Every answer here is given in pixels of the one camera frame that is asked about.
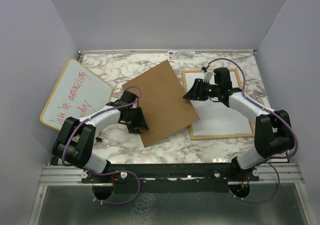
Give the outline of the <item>light wooden picture frame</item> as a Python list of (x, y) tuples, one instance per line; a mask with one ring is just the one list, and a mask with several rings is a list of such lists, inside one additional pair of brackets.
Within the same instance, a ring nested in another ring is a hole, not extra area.
[[(241, 88), (242, 81), (237, 68), (229, 68), (233, 87)], [(202, 79), (199, 70), (183, 70), (183, 86), (188, 92), (195, 79)], [(199, 120), (189, 126), (191, 140), (210, 140), (254, 137), (255, 125), (244, 115), (220, 102), (191, 101)]]

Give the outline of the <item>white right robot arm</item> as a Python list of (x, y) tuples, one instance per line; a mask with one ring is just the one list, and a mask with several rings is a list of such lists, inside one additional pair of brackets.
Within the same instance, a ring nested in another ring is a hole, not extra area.
[(253, 147), (231, 160), (229, 174), (234, 180), (242, 180), (247, 176), (248, 169), (295, 148), (290, 116), (285, 110), (267, 108), (250, 99), (243, 89), (233, 86), (228, 68), (210, 71), (203, 67), (201, 71), (204, 78), (196, 78), (183, 99), (202, 102), (214, 99), (254, 123)]

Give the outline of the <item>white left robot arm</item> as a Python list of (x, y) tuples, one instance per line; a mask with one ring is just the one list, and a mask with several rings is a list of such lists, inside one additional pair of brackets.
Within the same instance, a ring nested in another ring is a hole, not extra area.
[(52, 156), (60, 159), (64, 166), (91, 171), (97, 181), (106, 182), (111, 175), (111, 162), (93, 153), (94, 142), (102, 130), (114, 124), (125, 125), (130, 134), (141, 134), (141, 128), (149, 129), (138, 106), (142, 90), (138, 91), (136, 95), (124, 90), (120, 99), (88, 116), (67, 117), (53, 144)]

